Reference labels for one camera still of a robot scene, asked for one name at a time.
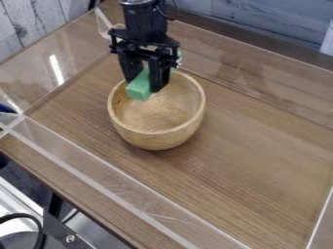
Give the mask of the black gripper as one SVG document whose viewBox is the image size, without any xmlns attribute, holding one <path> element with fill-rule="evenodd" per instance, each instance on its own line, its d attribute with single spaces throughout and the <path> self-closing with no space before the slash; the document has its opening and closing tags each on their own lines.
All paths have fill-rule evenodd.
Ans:
<svg viewBox="0 0 333 249">
<path fill-rule="evenodd" d="M 179 43 L 167 35 L 152 40 L 135 40 L 128 31 L 112 28 L 111 53 L 119 57 L 119 65 L 126 81 L 130 83 L 143 70 L 143 62 L 148 61 L 148 80 L 151 93 L 159 92 L 169 83 L 170 68 L 179 65 Z"/>
</svg>

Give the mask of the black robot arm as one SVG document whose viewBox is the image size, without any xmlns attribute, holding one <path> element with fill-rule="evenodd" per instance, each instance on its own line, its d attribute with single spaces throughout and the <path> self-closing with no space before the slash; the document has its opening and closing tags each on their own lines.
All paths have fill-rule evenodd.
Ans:
<svg viewBox="0 0 333 249">
<path fill-rule="evenodd" d="M 179 43 L 167 36 L 166 0 L 119 0 L 124 28 L 111 28 L 111 53 L 119 57 L 124 79 L 131 83 L 148 64 L 148 91 L 169 84 L 170 70 L 179 64 Z"/>
</svg>

